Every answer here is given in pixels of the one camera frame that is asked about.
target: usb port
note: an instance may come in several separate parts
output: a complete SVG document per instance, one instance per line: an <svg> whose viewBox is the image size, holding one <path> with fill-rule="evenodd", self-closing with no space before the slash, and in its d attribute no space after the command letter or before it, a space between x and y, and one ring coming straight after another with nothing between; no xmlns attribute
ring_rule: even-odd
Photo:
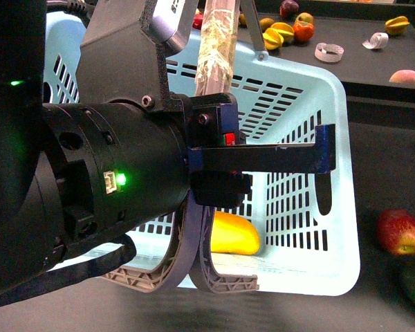
<svg viewBox="0 0 415 332"><path fill-rule="evenodd" d="M106 185L106 193L110 194L117 191L116 173L108 171L103 173L104 184Z"/></svg>

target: transparent tape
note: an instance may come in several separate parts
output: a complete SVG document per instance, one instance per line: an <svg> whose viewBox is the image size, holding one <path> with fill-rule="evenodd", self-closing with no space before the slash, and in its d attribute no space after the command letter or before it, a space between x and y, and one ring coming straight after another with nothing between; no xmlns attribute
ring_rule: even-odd
<svg viewBox="0 0 415 332"><path fill-rule="evenodd" d="M201 28L201 45L195 77L196 95L229 92L234 75L239 11L206 8Z"/></svg>

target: peach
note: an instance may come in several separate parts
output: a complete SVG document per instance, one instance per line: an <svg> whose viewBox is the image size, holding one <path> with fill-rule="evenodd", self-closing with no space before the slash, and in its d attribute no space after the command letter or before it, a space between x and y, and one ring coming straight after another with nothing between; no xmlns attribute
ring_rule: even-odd
<svg viewBox="0 0 415 332"><path fill-rule="evenodd" d="M415 84L415 71L397 71L389 78L389 82Z"/></svg>

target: white paper curl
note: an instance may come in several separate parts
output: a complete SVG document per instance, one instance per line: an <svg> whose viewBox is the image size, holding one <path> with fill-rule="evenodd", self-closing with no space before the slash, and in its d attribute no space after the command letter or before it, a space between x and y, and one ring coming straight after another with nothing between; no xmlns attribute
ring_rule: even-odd
<svg viewBox="0 0 415 332"><path fill-rule="evenodd" d="M388 41L387 33L374 33L371 40L366 40L362 45L369 50L378 50L385 47Z"/></svg>
<svg viewBox="0 0 415 332"><path fill-rule="evenodd" d="M323 62L339 62L343 53L343 47L334 44L319 43L315 48L315 56Z"/></svg>

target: cable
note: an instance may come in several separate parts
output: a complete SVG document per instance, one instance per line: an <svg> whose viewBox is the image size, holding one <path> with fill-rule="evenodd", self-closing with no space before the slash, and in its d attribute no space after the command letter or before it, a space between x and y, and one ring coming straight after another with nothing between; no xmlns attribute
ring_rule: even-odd
<svg viewBox="0 0 415 332"><path fill-rule="evenodd" d="M47 0L46 7L48 12L65 12L80 18L84 26L88 26L95 6L83 0Z"/></svg>

